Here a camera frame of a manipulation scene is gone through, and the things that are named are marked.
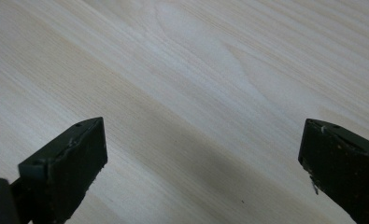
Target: light wood board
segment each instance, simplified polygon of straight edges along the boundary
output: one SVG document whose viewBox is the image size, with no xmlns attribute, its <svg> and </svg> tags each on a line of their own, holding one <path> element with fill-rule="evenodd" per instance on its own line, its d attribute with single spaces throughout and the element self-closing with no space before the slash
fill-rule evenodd
<svg viewBox="0 0 369 224">
<path fill-rule="evenodd" d="M 297 156 L 306 118 L 369 139 L 369 0 L 0 1 L 0 177 L 100 116 L 67 223 L 354 223 Z"/>
</svg>

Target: wood grain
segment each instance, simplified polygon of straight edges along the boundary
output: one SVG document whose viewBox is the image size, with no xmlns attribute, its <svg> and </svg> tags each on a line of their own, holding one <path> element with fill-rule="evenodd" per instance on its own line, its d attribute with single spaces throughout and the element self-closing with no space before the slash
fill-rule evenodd
<svg viewBox="0 0 369 224">
<path fill-rule="evenodd" d="M 369 139 L 369 1 L 0 1 L 0 176 L 98 116 L 67 223 L 354 223 L 297 154 L 306 118 Z"/>
</svg>

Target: black clamp jaw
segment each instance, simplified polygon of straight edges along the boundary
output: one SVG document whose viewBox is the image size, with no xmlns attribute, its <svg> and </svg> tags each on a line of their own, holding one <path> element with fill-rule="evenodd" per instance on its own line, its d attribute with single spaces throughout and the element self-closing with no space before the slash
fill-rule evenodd
<svg viewBox="0 0 369 224">
<path fill-rule="evenodd" d="M 369 224 L 369 141 L 338 125 L 305 122 L 299 162 L 315 190 L 325 192 L 357 223 Z"/>
<path fill-rule="evenodd" d="M 103 118 L 79 122 L 0 178 L 0 224 L 65 223 L 107 163 Z"/>
</svg>

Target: wooden surface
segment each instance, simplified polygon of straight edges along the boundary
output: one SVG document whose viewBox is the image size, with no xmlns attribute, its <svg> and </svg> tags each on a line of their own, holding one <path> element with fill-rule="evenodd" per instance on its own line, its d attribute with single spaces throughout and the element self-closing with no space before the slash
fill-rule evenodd
<svg viewBox="0 0 369 224">
<path fill-rule="evenodd" d="M 369 0 L 0 1 L 0 176 L 99 116 L 67 223 L 354 223 L 297 155 L 306 118 L 369 139 Z"/>
</svg>

